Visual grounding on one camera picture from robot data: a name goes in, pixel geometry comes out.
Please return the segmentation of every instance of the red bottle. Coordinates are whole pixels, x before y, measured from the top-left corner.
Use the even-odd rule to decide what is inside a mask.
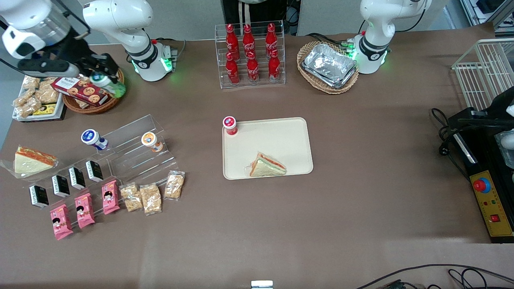
[[[277,48],[277,36],[275,35],[275,24],[268,24],[268,34],[266,35],[266,58],[271,58],[271,52]]]
[[[230,80],[231,85],[239,84],[239,72],[237,71],[237,64],[234,61],[234,57],[232,53],[227,52],[227,64],[225,64],[227,68],[228,79]]]
[[[234,61],[239,60],[239,42],[234,33],[234,25],[227,24],[227,48],[228,52],[232,53]]]
[[[248,52],[255,53],[255,38],[252,35],[252,27],[250,24],[244,26],[245,35],[243,36],[243,47],[245,48],[245,55],[248,58]]]
[[[269,82],[276,83],[280,80],[279,52],[275,49],[271,52],[271,59],[268,62]]]
[[[255,52],[248,52],[248,63],[246,63],[246,69],[248,70],[249,82],[252,85],[259,83],[259,64],[255,60]]]

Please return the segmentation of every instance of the sandwich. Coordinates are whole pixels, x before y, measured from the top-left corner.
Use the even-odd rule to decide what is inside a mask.
[[[56,165],[57,158],[26,147],[18,147],[14,155],[14,172],[22,176],[37,174]]]
[[[263,153],[257,154],[251,166],[251,177],[280,176],[286,173],[286,167],[283,164]]]

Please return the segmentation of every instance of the brown tabletop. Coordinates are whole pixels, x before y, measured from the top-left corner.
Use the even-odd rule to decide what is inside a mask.
[[[188,174],[183,196],[165,201],[163,213],[120,211],[56,241],[48,211],[32,207],[21,189],[27,183],[1,170],[0,286],[248,288],[270,279],[276,288],[353,288],[425,263],[512,276],[514,247],[489,244],[469,184],[437,153],[439,126],[430,116],[432,107],[448,115],[463,108],[450,65],[493,37],[490,26],[398,33],[380,70],[339,96],[315,90],[297,71],[307,37],[286,39],[284,87],[232,92],[219,88],[213,41],[188,42],[177,72],[155,83],[135,74],[120,45],[96,46],[126,72],[121,103],[98,116],[13,122],[1,157],[12,159],[18,144],[57,156],[77,147],[85,157],[80,132],[107,133],[150,113]],[[227,115],[305,118],[314,170],[224,179]],[[443,268],[398,277],[451,284]]]

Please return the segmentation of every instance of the emergency stop button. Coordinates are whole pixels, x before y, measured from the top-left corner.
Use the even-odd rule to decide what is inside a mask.
[[[488,179],[481,177],[473,182],[473,187],[475,190],[485,194],[491,190],[491,183]]]

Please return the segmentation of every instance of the black machine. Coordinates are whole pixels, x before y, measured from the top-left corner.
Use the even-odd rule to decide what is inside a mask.
[[[468,107],[451,116],[439,148],[441,155],[449,154],[450,142],[458,148],[492,243],[514,243],[514,169],[501,145],[502,135],[514,129],[514,117],[506,111],[513,100],[511,87],[482,111]]]

